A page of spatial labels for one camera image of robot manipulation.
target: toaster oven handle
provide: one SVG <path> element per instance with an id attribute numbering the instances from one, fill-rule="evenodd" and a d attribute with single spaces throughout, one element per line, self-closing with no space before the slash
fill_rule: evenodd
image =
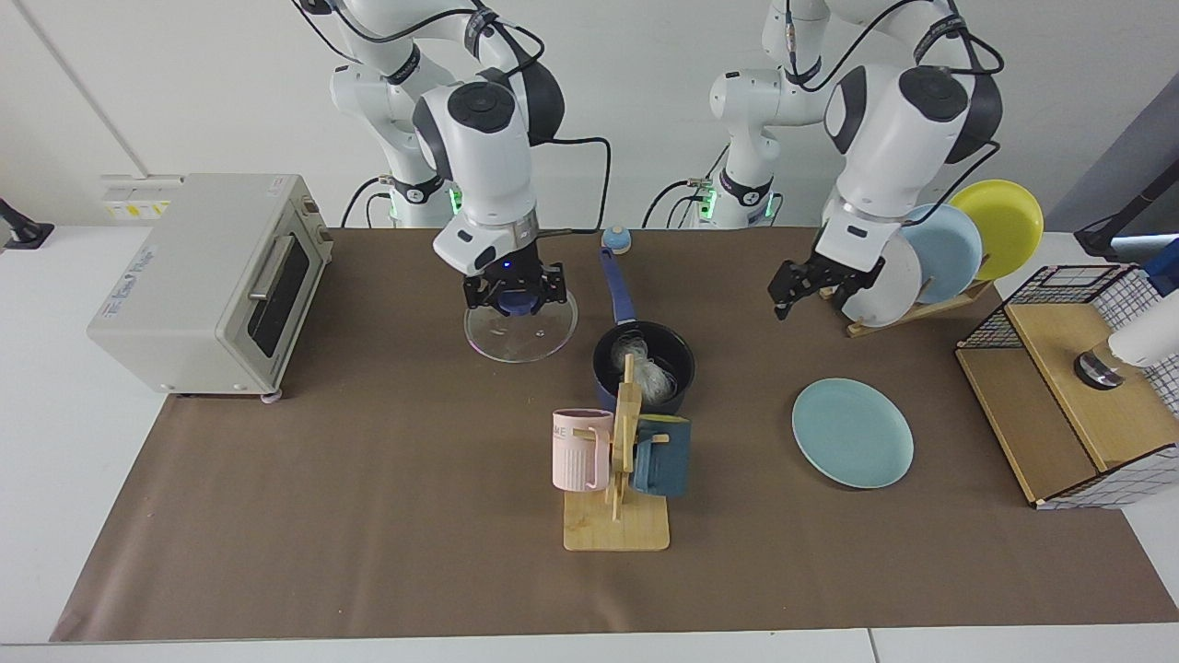
<path id="1" fill-rule="evenodd" d="M 258 278 L 250 287 L 251 300 L 264 302 L 270 300 L 270 296 L 275 294 L 275 285 L 278 284 L 278 275 L 282 274 L 283 265 L 286 264 L 286 257 L 290 256 L 291 249 L 295 247 L 295 241 L 294 235 L 286 235 L 275 239 L 275 243 L 270 245 L 270 254 L 266 256 L 266 262 L 262 265 Z"/>

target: wooden box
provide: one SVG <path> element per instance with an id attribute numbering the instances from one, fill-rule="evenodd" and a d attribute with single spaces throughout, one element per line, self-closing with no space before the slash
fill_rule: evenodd
<path id="1" fill-rule="evenodd" d="M 1045 268 L 959 343 L 1033 506 L 1120 507 L 1179 483 L 1179 359 L 1108 392 L 1073 372 L 1158 298 L 1137 268 Z"/>

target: yellow plate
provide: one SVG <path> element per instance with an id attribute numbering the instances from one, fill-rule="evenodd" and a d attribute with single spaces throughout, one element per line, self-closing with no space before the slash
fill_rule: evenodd
<path id="1" fill-rule="evenodd" d="M 1043 212 L 1030 191 L 1006 179 L 984 179 L 959 191 L 950 201 L 964 211 L 982 236 L 987 262 L 975 277 L 994 281 L 1032 257 L 1043 236 Z"/>

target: green indicator light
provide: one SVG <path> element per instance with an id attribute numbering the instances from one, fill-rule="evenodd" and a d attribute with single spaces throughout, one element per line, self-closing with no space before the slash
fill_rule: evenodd
<path id="1" fill-rule="evenodd" d="M 712 211 L 717 208 L 717 190 L 710 188 L 707 197 L 700 203 L 700 218 L 711 219 Z"/>

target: brown paper mat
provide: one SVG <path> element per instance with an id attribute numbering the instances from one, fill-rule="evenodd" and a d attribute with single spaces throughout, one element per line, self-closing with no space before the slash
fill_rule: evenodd
<path id="1" fill-rule="evenodd" d="M 765 285 L 811 231 L 639 232 L 640 317 L 698 380 L 690 492 L 658 553 L 571 553 L 549 413 L 593 405 L 611 324 L 594 237 L 546 239 L 581 321 L 533 365 L 476 355 L 433 231 L 342 231 L 284 383 L 169 399 L 53 639 L 710 631 L 1179 618 L 1117 511 L 1038 513 L 954 360 L 997 297 L 863 339 Z M 867 381 L 905 414 L 909 474 L 881 491 L 803 459 L 810 382 Z"/>

